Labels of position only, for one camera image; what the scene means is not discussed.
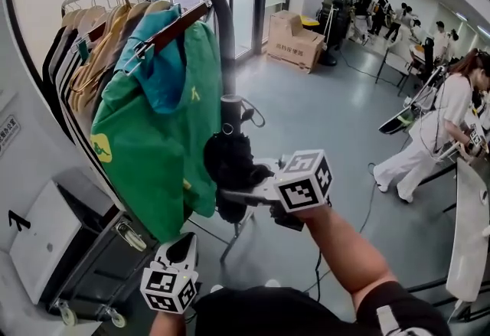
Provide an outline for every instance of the cardboard box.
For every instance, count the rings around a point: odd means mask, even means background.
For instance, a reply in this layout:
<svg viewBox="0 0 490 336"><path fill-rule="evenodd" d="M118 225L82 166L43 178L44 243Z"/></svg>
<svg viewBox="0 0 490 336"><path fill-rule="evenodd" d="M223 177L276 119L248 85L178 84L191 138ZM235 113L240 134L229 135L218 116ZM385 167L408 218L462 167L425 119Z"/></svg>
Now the cardboard box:
<svg viewBox="0 0 490 336"><path fill-rule="evenodd" d="M270 16L267 54L310 73L319 60L324 36L305 30L301 18L289 11Z"/></svg>

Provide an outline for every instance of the white sneaker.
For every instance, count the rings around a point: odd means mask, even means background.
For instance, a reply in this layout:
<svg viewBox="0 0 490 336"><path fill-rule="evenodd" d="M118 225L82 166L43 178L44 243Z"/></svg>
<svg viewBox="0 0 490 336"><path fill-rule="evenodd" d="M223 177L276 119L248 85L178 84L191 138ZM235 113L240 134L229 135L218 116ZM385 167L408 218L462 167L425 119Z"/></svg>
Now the white sneaker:
<svg viewBox="0 0 490 336"><path fill-rule="evenodd" d="M406 197L402 197L401 194L400 194L400 191L398 190L397 188L397 193L398 193L398 197L402 200L402 201L405 201L406 203L408 204L412 204L413 203L413 196L406 196Z"/></svg>
<svg viewBox="0 0 490 336"><path fill-rule="evenodd" d="M266 287L280 287L281 285L275 279L271 279L266 283Z"/></svg>
<svg viewBox="0 0 490 336"><path fill-rule="evenodd" d="M373 177L374 177L374 180L376 181L376 185L377 185L377 188L380 190L381 193L386 193L388 192L388 185L382 185L380 184L377 179L376 179L376 174L374 173L374 169L376 168L377 166L374 166L373 168Z"/></svg>
<svg viewBox="0 0 490 336"><path fill-rule="evenodd" d="M213 292L220 291L222 288L223 288L222 285L219 285L219 284L214 285L213 288L211 289L211 294Z"/></svg>

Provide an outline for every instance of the white pants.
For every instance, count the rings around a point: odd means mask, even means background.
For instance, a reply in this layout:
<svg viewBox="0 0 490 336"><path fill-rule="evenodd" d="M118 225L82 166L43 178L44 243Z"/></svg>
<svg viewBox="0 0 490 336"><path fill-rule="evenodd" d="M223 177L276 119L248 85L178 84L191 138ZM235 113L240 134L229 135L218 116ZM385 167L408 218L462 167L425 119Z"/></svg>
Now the white pants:
<svg viewBox="0 0 490 336"><path fill-rule="evenodd" d="M363 35L368 32L368 17L356 16L354 21L354 39L363 39Z"/></svg>
<svg viewBox="0 0 490 336"><path fill-rule="evenodd" d="M397 185L400 197L408 200L419 183L432 172L435 166L436 161L432 159L422 142L412 141L399 154L374 166L373 174L379 185L388 186L397 175L409 172Z"/></svg>

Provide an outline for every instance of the rack pole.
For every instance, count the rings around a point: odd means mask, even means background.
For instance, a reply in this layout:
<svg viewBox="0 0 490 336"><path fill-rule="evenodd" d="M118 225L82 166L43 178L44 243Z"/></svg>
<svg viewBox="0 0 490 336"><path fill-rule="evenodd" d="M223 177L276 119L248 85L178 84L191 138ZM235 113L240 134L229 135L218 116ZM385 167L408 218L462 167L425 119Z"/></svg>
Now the rack pole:
<svg viewBox="0 0 490 336"><path fill-rule="evenodd" d="M61 4L61 14L65 14L65 6L79 0L65 0ZM218 40L220 44L221 69L223 72L224 94L235 94L235 33L233 16L227 0L211 0L218 21Z"/></svg>

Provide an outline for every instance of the black shirt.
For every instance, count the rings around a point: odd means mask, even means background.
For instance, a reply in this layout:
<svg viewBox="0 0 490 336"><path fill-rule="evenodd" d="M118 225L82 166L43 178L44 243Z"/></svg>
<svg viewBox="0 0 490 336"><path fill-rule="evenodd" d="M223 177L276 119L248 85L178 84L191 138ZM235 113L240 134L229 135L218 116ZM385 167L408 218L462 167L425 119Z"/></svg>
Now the black shirt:
<svg viewBox="0 0 490 336"><path fill-rule="evenodd" d="M386 14L386 6L388 4L388 0L378 0L377 5L379 9L377 10L377 14Z"/></svg>
<svg viewBox="0 0 490 336"><path fill-rule="evenodd" d="M368 14L368 8L371 5L371 0L359 0L355 3L355 14L357 16L366 16Z"/></svg>
<svg viewBox="0 0 490 336"><path fill-rule="evenodd" d="M450 336L441 314L409 294L397 282L373 289L361 303L354 324L295 289L256 287L221 289L200 299L197 336L381 336L377 309L389 305L400 330L421 328L432 336Z"/></svg>

